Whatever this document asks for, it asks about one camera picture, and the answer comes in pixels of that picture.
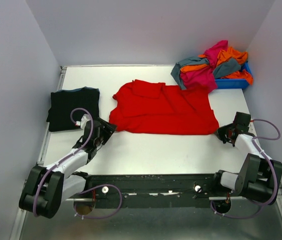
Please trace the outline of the red t-shirt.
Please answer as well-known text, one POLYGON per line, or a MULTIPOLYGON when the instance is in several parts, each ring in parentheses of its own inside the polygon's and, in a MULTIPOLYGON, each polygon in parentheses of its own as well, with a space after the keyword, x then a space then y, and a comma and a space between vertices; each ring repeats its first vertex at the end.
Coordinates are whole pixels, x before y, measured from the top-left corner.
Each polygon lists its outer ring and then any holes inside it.
POLYGON ((202 86, 181 90, 177 85, 136 79, 113 95, 117 106, 110 112, 109 122, 118 132, 210 135, 219 123, 208 94, 202 86))

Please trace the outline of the blue t-shirt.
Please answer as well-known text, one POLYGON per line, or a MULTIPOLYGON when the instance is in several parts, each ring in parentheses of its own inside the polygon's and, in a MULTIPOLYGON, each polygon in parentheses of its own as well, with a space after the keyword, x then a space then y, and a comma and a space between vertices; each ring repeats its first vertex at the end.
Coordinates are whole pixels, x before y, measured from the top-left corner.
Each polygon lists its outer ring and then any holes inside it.
POLYGON ((67 92, 67 93, 73 93, 73 92, 79 92, 79 91, 83 91, 83 90, 89 90, 89 91, 94 91, 94 92, 98 92, 99 93, 99 89, 98 88, 92 88, 92 87, 81 87, 81 88, 75 88, 75 89, 61 89, 57 92, 67 92))

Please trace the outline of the black t-shirt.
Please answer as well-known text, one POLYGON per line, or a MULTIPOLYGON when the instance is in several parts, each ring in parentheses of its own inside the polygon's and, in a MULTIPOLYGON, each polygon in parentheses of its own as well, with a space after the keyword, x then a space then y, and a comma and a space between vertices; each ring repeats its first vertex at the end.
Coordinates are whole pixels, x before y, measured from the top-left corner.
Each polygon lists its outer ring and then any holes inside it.
POLYGON ((99 117, 100 93, 91 90, 77 92, 52 92, 51 107, 48 111, 47 122, 50 132, 74 130, 75 121, 80 121, 85 114, 81 108, 89 111, 95 120, 99 117))

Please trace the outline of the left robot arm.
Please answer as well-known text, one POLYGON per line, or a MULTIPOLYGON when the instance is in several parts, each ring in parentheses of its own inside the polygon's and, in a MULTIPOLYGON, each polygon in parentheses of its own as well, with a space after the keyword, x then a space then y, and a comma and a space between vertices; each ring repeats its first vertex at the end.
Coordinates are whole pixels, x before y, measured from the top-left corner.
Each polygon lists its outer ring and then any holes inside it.
POLYGON ((34 216, 52 218, 61 203, 73 195, 85 198, 92 186, 87 177, 76 171, 87 165, 104 146, 117 126, 101 118, 90 119, 84 115, 75 125, 83 129, 83 135, 71 151, 60 160, 47 166, 35 165, 23 187, 18 206, 34 216))

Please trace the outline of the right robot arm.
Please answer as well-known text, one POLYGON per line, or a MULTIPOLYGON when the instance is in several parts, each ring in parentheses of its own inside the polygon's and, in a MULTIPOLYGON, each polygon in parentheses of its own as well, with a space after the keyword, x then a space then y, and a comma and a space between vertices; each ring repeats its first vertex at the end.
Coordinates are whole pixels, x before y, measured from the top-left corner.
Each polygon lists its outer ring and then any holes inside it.
POLYGON ((215 132, 220 141, 237 148, 245 160, 239 173, 216 172, 211 191, 217 196, 232 191, 260 206, 272 205, 281 183, 282 163, 272 159, 258 144, 260 137, 249 132, 253 121, 250 114, 237 112, 231 124, 215 132))

